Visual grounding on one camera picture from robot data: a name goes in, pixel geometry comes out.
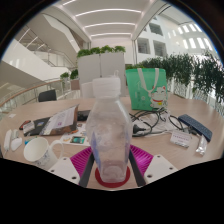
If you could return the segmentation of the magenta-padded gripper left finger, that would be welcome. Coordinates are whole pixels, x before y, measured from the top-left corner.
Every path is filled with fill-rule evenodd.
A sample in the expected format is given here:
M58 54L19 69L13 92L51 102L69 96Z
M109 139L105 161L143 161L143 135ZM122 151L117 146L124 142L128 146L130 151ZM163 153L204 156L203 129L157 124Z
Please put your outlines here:
M94 156L91 148L87 147L72 157L62 157L49 169L49 172L81 187L86 187L93 163Z

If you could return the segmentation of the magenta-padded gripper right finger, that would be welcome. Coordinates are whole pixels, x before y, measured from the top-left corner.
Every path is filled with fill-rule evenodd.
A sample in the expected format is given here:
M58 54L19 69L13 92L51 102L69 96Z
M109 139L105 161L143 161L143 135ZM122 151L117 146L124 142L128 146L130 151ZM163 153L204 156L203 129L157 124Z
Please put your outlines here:
M138 187L145 186L177 171L162 155L151 155L150 153L130 146L129 160Z

